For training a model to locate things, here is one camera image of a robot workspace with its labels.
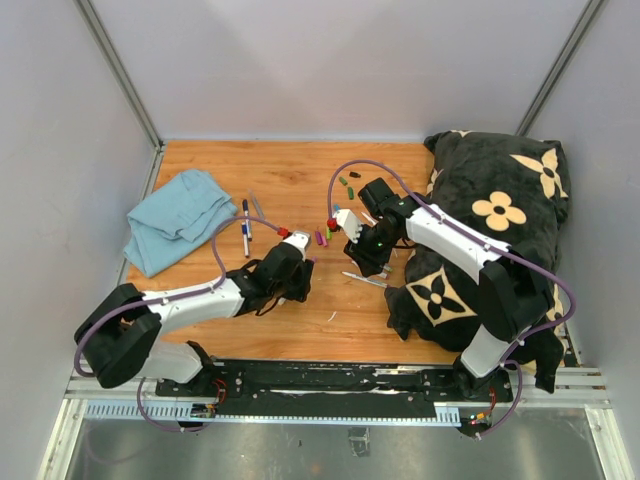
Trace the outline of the green cap marker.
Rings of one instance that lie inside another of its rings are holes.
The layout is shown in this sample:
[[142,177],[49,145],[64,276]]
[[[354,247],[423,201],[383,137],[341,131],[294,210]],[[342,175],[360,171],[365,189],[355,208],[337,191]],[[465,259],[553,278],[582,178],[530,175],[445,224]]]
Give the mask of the green cap marker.
[[361,214],[366,219],[366,221],[371,224],[371,226],[375,226],[377,224],[377,220],[375,220],[373,217],[371,217],[368,213],[361,212]]

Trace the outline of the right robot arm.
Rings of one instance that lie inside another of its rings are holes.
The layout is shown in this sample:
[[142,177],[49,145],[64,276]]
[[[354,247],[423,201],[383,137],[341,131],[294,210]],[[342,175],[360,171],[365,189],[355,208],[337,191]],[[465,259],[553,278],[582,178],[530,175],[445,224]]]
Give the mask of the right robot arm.
[[537,362],[538,387],[553,391],[558,341],[549,334],[526,344],[555,303],[552,276],[540,266],[535,247],[482,235],[415,194],[400,197],[381,178],[366,184],[359,197],[375,225],[349,209],[335,211],[327,224],[344,231],[344,252],[362,276],[380,274],[394,249],[415,248],[404,285],[384,292],[388,327],[401,338],[416,332],[457,353],[453,387],[463,399],[486,392],[494,372],[517,349]]

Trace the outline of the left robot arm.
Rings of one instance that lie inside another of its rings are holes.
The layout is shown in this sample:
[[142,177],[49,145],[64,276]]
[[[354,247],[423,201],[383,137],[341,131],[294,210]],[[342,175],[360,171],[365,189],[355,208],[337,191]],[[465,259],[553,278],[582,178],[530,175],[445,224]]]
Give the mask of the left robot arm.
[[156,377],[203,395],[214,383],[206,351],[194,341],[174,344],[163,336],[208,320],[260,316],[281,299],[304,302],[313,268],[299,248],[281,242],[264,259],[199,285],[147,292],[131,283],[119,285],[74,334],[74,361],[89,365],[78,372],[105,389],[136,377]]

